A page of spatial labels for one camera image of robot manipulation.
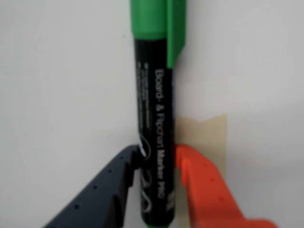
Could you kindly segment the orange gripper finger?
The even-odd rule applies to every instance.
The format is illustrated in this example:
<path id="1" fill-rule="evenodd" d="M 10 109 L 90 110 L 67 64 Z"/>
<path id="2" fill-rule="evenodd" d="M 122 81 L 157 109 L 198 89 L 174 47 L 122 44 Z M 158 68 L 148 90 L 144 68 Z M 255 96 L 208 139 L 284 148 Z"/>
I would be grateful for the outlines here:
<path id="1" fill-rule="evenodd" d="M 219 170 L 194 148 L 178 144 L 175 166 L 185 186 L 192 228 L 275 228 L 265 218 L 246 218 L 229 191 Z"/>

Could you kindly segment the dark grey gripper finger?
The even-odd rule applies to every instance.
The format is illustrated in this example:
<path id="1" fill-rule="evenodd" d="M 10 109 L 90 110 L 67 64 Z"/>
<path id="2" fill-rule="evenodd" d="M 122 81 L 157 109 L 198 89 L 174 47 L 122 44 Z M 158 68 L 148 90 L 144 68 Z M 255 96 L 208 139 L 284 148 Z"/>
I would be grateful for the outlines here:
<path id="1" fill-rule="evenodd" d="M 120 151 L 45 226 L 47 228 L 121 228 L 129 188 L 139 167 L 138 146 Z"/>

